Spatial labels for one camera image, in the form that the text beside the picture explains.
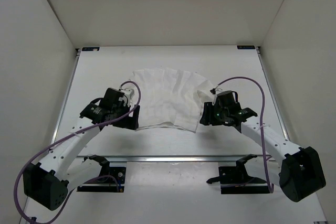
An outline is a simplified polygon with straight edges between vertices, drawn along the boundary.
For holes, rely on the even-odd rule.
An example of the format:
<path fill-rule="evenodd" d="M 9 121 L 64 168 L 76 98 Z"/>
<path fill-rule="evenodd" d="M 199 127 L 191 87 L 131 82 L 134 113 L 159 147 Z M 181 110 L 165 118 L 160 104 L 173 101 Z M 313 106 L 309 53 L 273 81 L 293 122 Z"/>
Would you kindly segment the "white pleated skirt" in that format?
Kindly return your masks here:
<path fill-rule="evenodd" d="M 174 128 L 196 132 L 214 85 L 196 72 L 171 68 L 142 69 L 130 80 L 141 90 L 139 129 Z"/>

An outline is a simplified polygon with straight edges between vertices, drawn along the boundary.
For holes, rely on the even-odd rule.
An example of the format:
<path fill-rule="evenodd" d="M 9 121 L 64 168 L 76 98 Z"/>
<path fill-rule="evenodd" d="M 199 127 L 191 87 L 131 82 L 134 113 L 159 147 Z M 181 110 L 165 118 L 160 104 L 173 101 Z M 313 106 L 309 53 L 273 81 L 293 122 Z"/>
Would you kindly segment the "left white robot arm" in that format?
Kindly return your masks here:
<path fill-rule="evenodd" d="M 86 181 L 109 177 L 109 161 L 99 155 L 84 157 L 80 165 L 71 164 L 83 148 L 105 126 L 138 128 L 139 106 L 132 107 L 132 88 L 108 88 L 102 98 L 92 100 L 71 128 L 71 138 L 57 144 L 37 164 L 28 164 L 23 172 L 24 193 L 53 211 L 65 201 L 68 193 Z"/>

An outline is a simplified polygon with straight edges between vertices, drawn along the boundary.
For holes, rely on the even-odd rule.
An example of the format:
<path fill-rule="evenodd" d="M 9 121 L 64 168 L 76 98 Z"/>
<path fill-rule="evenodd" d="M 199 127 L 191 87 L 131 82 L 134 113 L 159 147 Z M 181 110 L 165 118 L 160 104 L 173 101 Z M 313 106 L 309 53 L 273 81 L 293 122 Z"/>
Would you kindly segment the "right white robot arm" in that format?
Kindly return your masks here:
<path fill-rule="evenodd" d="M 253 140 L 266 152 L 265 157 L 248 154 L 235 167 L 207 180 L 224 186 L 245 186 L 263 180 L 281 188 L 293 202 L 299 202 L 326 186 L 318 152 L 303 148 L 277 134 L 250 108 L 242 108 L 235 91 L 216 92 L 212 102 L 204 104 L 200 123 L 204 126 L 229 126 Z"/>

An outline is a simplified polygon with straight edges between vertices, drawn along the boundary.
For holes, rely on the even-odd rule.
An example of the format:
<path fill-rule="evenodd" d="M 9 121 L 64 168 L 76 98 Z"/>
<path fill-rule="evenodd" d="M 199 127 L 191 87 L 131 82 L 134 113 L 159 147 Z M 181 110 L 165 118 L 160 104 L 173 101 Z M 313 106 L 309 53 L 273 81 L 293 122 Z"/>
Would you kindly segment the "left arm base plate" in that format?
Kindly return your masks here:
<path fill-rule="evenodd" d="M 100 165 L 98 178 L 77 187 L 77 192 L 86 193 L 123 193 L 127 172 L 126 163 L 113 163 L 105 157 L 91 155 L 83 158 L 83 161 L 94 161 Z"/>

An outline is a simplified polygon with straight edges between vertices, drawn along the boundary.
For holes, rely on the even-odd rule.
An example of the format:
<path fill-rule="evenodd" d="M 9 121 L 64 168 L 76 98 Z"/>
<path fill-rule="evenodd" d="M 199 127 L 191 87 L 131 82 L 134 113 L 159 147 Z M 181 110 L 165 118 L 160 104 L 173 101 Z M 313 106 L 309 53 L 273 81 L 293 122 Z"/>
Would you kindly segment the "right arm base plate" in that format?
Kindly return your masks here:
<path fill-rule="evenodd" d="M 242 194 L 269 194 L 267 183 L 264 179 L 251 177 L 246 170 L 246 163 L 258 161 L 257 155 L 249 154 L 235 162 L 234 166 L 220 166 L 219 175 L 209 178 L 206 183 L 220 183 L 222 195 L 242 195 Z"/>

